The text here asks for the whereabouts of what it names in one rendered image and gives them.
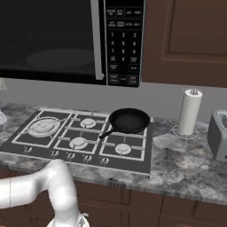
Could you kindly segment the black frying pan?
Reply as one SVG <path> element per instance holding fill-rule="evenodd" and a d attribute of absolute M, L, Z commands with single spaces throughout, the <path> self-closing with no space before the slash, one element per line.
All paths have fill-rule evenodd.
<path fill-rule="evenodd" d="M 120 132 L 124 134 L 135 134 L 150 124 L 150 116 L 142 110 L 136 108 L 122 108 L 113 111 L 108 121 L 112 126 L 112 129 L 103 133 L 99 138 L 103 139 L 114 132 Z"/>

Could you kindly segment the grey toaster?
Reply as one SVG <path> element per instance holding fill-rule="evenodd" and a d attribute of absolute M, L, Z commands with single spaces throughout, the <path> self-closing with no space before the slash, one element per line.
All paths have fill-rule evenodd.
<path fill-rule="evenodd" d="M 227 110 L 214 110 L 212 113 L 207 142 L 214 158 L 227 162 Z"/>

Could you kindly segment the brown drawer front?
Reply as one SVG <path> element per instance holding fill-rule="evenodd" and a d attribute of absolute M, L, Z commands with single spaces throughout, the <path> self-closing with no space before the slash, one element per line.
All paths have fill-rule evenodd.
<path fill-rule="evenodd" d="M 227 226 L 227 205 L 165 196 L 161 213 L 186 220 Z"/>
<path fill-rule="evenodd" d="M 76 181 L 77 193 L 80 197 L 97 201 L 124 205 L 145 212 L 159 214 L 163 196 L 149 192 L 139 192 L 101 184 Z"/>

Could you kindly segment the white round appliance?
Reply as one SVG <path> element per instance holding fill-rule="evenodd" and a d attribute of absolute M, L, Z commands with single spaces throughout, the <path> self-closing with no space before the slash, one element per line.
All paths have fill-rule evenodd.
<path fill-rule="evenodd" d="M 7 117 L 0 109 L 0 125 L 4 125 L 6 122 L 7 122 Z"/>

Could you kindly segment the brown wall cupboard door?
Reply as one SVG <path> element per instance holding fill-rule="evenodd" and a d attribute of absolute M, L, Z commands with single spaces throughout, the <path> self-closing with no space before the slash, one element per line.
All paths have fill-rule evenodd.
<path fill-rule="evenodd" d="M 227 87 L 227 0 L 146 0 L 142 80 Z"/>

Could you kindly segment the white paper towel roll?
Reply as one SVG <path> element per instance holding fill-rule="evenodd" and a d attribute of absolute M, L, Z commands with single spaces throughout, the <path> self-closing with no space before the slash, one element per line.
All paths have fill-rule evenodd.
<path fill-rule="evenodd" d="M 198 117 L 202 92 L 197 89 L 183 91 L 179 115 L 177 118 L 177 133 L 181 136 L 190 136 Z"/>

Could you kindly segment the black microwave oven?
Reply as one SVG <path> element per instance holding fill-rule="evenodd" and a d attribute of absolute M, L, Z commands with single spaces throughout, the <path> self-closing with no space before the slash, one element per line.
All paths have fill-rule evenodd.
<path fill-rule="evenodd" d="M 0 0 L 0 70 L 8 78 L 137 87 L 145 0 L 98 0 L 96 79 L 90 0 Z"/>

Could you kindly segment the dark grey gas hob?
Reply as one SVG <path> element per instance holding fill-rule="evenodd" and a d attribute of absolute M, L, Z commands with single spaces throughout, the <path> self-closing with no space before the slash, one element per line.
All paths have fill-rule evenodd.
<path fill-rule="evenodd" d="M 137 134 L 114 132 L 99 137 L 112 126 L 107 113 L 75 111 L 55 108 L 39 108 L 10 138 L 0 146 L 1 153 L 40 160 L 62 159 L 85 167 L 119 169 L 148 176 L 151 171 L 153 127 L 148 126 Z M 31 153 L 24 153 L 27 146 Z M 51 157 L 51 151 L 59 151 Z M 69 153 L 75 153 L 72 160 Z M 90 154 L 92 160 L 85 162 Z M 109 163 L 103 165 L 107 157 Z"/>

